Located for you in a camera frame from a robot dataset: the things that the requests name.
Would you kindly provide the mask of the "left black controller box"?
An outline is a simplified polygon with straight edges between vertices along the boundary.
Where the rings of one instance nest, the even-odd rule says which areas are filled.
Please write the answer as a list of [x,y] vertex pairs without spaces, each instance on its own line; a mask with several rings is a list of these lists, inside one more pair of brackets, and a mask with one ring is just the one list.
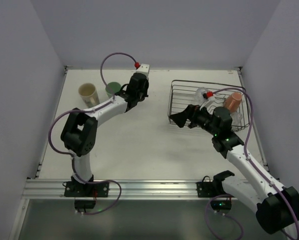
[[96,205],[96,200],[74,200],[74,208],[78,212],[86,213],[87,210],[92,210]]

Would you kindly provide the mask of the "right black controller box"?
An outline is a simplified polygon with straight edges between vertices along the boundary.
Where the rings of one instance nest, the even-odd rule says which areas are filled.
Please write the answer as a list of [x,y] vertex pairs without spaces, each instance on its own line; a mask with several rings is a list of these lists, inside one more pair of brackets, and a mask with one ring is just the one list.
[[232,208],[232,201],[225,200],[212,200],[210,203],[211,208],[217,212],[229,212]]

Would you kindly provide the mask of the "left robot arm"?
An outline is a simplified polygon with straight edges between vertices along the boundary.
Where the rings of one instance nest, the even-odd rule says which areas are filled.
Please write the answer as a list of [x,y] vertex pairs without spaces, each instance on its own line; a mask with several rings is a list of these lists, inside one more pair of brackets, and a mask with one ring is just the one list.
[[104,104],[69,112],[60,135],[72,155],[72,177],[81,184],[92,181],[90,151],[96,143],[98,127],[115,116],[124,114],[148,97],[149,73],[136,71],[126,89],[120,89]]

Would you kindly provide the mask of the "aluminium mounting rail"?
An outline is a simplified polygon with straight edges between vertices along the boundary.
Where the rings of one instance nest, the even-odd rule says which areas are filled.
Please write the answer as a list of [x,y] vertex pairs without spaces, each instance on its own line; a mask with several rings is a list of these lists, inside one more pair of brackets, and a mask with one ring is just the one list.
[[[257,181],[252,185],[242,180],[239,186],[224,186],[224,190],[234,197],[247,200],[263,201],[276,194],[274,182]],[[89,200],[93,197],[65,197],[63,179],[28,179],[22,192],[24,199],[78,199]],[[109,182],[108,197],[114,200],[195,200],[198,199],[196,182],[199,180],[121,180],[118,184]]]

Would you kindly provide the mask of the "light green tall cup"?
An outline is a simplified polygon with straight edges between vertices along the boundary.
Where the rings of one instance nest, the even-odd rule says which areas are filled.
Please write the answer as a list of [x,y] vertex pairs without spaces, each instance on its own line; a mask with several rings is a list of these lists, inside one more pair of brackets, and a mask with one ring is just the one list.
[[121,89],[121,87],[122,87],[121,84],[118,82],[115,82],[115,81],[109,82],[107,84],[107,86],[105,87],[105,92],[106,92],[108,98],[109,99],[112,98],[113,95]]

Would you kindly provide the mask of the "black controller box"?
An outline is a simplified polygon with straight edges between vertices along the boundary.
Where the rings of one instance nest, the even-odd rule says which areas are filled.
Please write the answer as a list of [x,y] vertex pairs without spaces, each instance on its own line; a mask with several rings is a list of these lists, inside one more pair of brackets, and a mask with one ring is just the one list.
[[210,203],[211,208],[217,212],[229,212],[232,208],[232,201],[225,200],[212,200]]
[[86,213],[87,210],[92,210],[96,205],[96,200],[74,200],[74,208],[78,212]]

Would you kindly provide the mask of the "pink dotted mug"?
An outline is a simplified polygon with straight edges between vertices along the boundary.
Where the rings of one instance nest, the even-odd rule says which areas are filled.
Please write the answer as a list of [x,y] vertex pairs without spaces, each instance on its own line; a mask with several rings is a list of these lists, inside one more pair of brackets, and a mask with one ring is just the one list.
[[242,102],[242,94],[240,92],[233,92],[223,103],[223,106],[229,110],[230,113],[234,113],[238,110]]

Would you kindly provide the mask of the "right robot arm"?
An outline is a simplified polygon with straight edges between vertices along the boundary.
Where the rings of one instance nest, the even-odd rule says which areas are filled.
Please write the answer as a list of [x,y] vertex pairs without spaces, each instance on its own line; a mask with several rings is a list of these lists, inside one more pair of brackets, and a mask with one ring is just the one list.
[[212,135],[214,149],[233,164],[247,182],[230,171],[213,177],[212,183],[219,195],[237,198],[254,214],[262,229],[274,234],[298,224],[299,193],[294,187],[285,187],[271,176],[247,150],[247,145],[232,130],[232,117],[225,107],[216,107],[209,113],[206,107],[188,105],[185,110],[169,118],[180,128],[200,127]]

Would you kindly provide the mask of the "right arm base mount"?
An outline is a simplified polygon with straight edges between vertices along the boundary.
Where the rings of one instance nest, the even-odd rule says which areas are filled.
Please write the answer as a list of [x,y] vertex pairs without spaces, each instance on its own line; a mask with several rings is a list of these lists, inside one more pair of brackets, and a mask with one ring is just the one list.
[[208,175],[204,176],[201,181],[196,182],[196,191],[198,198],[212,198],[220,195],[233,197],[230,192],[226,192],[223,184],[228,187],[238,187],[244,183],[235,176],[230,170],[222,171],[213,176],[211,179]]

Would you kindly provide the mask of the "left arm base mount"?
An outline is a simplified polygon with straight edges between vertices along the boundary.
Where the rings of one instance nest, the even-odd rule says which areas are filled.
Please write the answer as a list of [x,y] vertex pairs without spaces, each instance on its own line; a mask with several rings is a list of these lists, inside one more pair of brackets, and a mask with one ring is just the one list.
[[108,180],[95,182],[94,176],[89,180],[90,184],[80,183],[74,177],[70,181],[62,183],[64,186],[64,196],[73,198],[107,198],[110,189]]

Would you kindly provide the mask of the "beige ceramic mug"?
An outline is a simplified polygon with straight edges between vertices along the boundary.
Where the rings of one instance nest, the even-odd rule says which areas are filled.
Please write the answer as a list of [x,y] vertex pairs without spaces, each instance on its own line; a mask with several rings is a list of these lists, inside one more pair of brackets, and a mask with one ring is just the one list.
[[78,94],[88,108],[97,106],[100,103],[97,89],[92,83],[84,83],[78,88]]

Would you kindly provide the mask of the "clear faceted glass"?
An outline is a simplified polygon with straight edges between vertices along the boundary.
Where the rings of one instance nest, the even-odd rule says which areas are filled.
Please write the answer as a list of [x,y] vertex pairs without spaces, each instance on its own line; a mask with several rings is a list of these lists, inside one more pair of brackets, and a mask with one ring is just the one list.
[[243,115],[240,112],[233,112],[230,114],[231,118],[232,118],[232,125],[233,126],[240,126],[241,125],[241,121],[243,119]]
[[193,96],[193,104],[201,106],[205,100],[214,96],[213,92],[205,87],[199,87]]

